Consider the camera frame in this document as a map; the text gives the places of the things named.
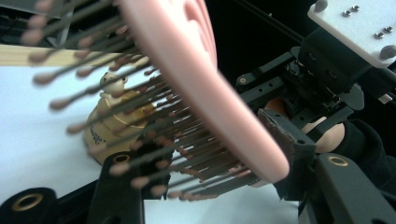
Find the figurine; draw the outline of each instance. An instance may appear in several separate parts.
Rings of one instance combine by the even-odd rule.
[[[100,84],[105,84],[106,82],[111,81],[111,79],[117,77],[118,76],[116,74],[107,72],[100,79]],[[126,102],[139,94],[137,91],[125,90],[125,83],[127,81],[128,78],[124,77],[102,88],[103,92],[100,93],[101,98],[99,99],[97,106],[89,115],[88,122],[97,119],[99,114],[106,113],[106,111],[110,111],[112,107]],[[139,122],[137,125],[129,124],[134,120],[145,117],[148,114],[147,111],[151,111],[150,113],[155,112],[153,105],[142,106],[131,113],[120,112],[113,114],[106,119],[95,122],[84,130],[84,140],[88,147],[92,147],[117,141],[118,139],[132,133],[141,132],[147,124],[146,121]],[[99,163],[103,164],[108,156],[121,151],[129,151],[130,145],[136,141],[137,138],[138,135],[130,138],[129,141],[122,142],[114,147],[108,147],[105,151],[94,153],[93,156]]]

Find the white surface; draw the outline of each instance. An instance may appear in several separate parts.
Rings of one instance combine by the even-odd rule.
[[[395,0],[329,0],[322,12],[315,12],[313,5],[308,12],[309,18],[330,34],[347,45],[374,67],[384,68],[395,62],[396,57],[381,60],[382,48],[396,44],[396,1]],[[359,6],[358,12],[349,17],[343,13],[353,6]],[[383,32],[384,27],[393,27],[391,34]],[[384,37],[376,39],[375,33],[382,32]]]
[[[106,70],[85,79],[70,74],[46,88],[32,83],[36,72],[55,69],[0,67],[0,203],[36,187],[54,189],[59,198],[91,183],[100,174],[101,166],[85,153],[82,135],[69,136],[64,131],[68,124],[88,117],[98,95],[56,113],[48,109],[48,103],[96,84]],[[127,84],[132,86],[138,80],[142,80],[141,75],[130,77]],[[194,203],[145,201],[145,210],[147,224],[297,223],[296,203],[280,201],[271,185],[244,187],[215,200]]]

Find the black fabric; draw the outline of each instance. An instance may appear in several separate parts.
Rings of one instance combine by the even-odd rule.
[[[352,159],[376,187],[396,195],[396,158],[385,154],[381,137],[361,120],[344,124],[344,140],[332,153]]]

